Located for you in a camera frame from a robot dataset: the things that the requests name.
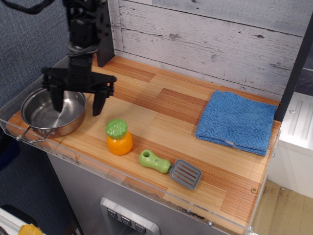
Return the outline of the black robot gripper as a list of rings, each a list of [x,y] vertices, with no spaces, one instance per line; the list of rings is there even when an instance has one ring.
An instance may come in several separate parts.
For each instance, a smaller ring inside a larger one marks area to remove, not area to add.
[[[50,91],[54,110],[63,109],[64,90],[94,94],[94,117],[101,114],[106,98],[113,95],[116,78],[91,71],[93,55],[70,56],[67,68],[43,68],[43,87]]]

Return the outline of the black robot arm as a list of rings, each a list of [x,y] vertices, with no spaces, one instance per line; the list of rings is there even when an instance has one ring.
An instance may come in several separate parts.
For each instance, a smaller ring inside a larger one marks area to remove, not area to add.
[[[116,78],[92,72],[93,55],[99,66],[114,57],[111,25],[105,0],[65,0],[69,29],[68,68],[42,68],[46,88],[57,112],[63,109],[64,91],[94,94],[93,115],[101,114],[106,98],[113,95]]]

